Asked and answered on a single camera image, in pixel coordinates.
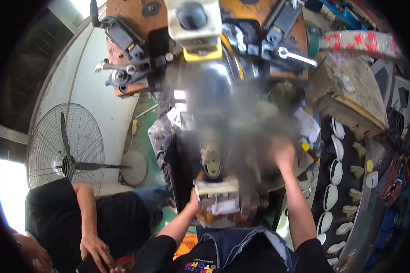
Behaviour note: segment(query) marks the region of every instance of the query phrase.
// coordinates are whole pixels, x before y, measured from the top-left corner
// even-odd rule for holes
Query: window
[[[0,203],[9,226],[25,234],[24,205],[29,192],[26,166],[0,159]]]

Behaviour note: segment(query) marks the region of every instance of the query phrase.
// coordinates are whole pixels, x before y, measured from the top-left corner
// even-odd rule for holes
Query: fan blade
[[[62,134],[62,143],[64,143],[64,148],[66,150],[66,156],[70,154],[70,145],[67,138],[67,128],[66,128],[66,118],[64,113],[61,113],[61,134]]]

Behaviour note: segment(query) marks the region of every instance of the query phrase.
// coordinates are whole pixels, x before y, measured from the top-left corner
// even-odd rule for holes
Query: cable
[[[131,151],[131,148],[132,148],[132,139],[133,139],[133,138],[134,138],[134,135],[132,134],[132,130],[131,130],[131,144],[129,145],[129,149],[128,149],[128,151],[126,152],[126,154],[125,154],[124,156],[122,156],[119,161],[114,162],[114,163],[111,163],[111,164],[109,164],[109,165],[105,165],[104,168],[109,167],[109,166],[112,166],[112,165],[115,165],[115,164],[121,162],[121,161],[123,160],[123,158],[125,158],[125,156],[127,156],[127,155],[129,154],[129,152]]]

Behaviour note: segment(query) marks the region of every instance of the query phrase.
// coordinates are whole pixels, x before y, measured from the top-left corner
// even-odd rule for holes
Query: metal rod
[[[137,118],[139,118],[139,117],[143,116],[144,114],[146,114],[146,113],[148,113],[148,112],[152,111],[153,109],[155,109],[155,108],[157,108],[157,107],[158,107],[158,105],[157,105],[157,104],[153,105],[152,107],[150,107],[150,108],[149,108],[149,109],[147,109],[146,111],[144,111],[144,112],[142,112],[141,114],[139,114],[138,116],[136,116],[136,117],[135,117],[135,119],[137,119]]]

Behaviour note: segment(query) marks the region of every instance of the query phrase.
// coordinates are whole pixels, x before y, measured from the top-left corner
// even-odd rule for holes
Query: shoe sole
[[[340,227],[338,227],[338,229],[336,229],[336,234],[337,235],[344,235],[344,234],[348,233],[352,229],[353,225],[354,224],[352,222],[341,224]]]

